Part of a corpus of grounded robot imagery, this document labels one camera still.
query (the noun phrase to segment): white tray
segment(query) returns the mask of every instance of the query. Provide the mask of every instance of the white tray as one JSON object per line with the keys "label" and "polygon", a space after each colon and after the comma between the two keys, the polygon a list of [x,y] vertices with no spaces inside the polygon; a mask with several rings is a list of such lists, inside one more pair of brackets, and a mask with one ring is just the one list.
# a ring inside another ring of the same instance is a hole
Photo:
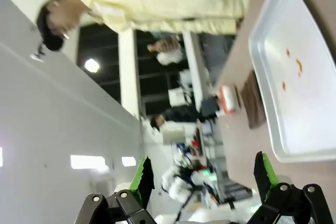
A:
{"label": "white tray", "polygon": [[265,0],[249,51],[278,160],[336,159],[335,64],[303,0]]}

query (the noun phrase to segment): person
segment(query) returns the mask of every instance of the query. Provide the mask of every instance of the person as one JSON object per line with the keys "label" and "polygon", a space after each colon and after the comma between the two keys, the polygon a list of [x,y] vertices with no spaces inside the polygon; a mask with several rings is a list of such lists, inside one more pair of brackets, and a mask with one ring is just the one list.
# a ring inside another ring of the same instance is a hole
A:
{"label": "person", "polygon": [[176,123],[195,123],[199,119],[204,122],[205,119],[201,113],[190,105],[181,105],[166,109],[164,112],[155,115],[151,118],[150,123],[152,128],[160,131],[160,127],[167,121]]}
{"label": "person", "polygon": [[42,43],[57,51],[66,33],[83,14],[117,33],[143,31],[235,34],[250,0],[49,0],[40,9],[37,26]]}
{"label": "person", "polygon": [[186,58],[176,36],[160,39],[154,44],[147,45],[147,49],[149,52],[158,52],[156,59],[164,66],[179,63]]}

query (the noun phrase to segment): orange food piece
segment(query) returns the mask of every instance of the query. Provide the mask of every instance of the orange food piece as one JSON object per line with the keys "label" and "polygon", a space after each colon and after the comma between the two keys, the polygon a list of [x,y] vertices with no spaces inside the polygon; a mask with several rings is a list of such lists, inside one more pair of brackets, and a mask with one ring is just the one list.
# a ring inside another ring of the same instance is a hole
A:
{"label": "orange food piece", "polygon": [[301,61],[299,61],[298,59],[296,59],[296,63],[299,65],[300,72],[302,73],[302,64],[301,64]]}

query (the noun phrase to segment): bolt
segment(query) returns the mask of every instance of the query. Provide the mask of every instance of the bolt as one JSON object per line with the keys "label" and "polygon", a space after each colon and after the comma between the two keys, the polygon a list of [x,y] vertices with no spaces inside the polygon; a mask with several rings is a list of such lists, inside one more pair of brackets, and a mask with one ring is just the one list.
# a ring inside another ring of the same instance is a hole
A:
{"label": "bolt", "polygon": [[286,191],[287,189],[288,189],[288,187],[286,185],[280,186],[280,190],[281,191]]}
{"label": "bolt", "polygon": [[126,198],[126,197],[127,197],[127,193],[121,193],[121,194],[120,194],[120,197],[121,197],[121,198]]}
{"label": "bolt", "polygon": [[313,188],[312,186],[308,187],[308,192],[313,193],[315,191],[315,188]]}

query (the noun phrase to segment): brown table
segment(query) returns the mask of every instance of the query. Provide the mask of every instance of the brown table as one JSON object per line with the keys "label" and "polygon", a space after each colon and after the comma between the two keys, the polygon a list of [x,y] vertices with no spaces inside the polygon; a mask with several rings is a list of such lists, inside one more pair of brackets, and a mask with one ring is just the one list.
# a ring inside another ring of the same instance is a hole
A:
{"label": "brown table", "polygon": [[[336,56],[336,0],[304,1],[317,21],[332,54]],[[264,0],[251,0],[249,12],[216,85],[216,90],[222,84],[232,83],[241,90],[244,81],[253,69],[248,51],[248,36],[263,2]],[[267,124],[250,130],[244,108],[234,117],[219,118],[218,125],[221,128],[227,169],[232,180],[256,189],[253,177],[254,159],[257,152],[263,151],[268,154],[276,173],[290,176],[296,186],[302,187],[309,183],[319,184],[325,193],[330,209],[336,212],[336,161],[296,164],[278,162],[271,149]]]}

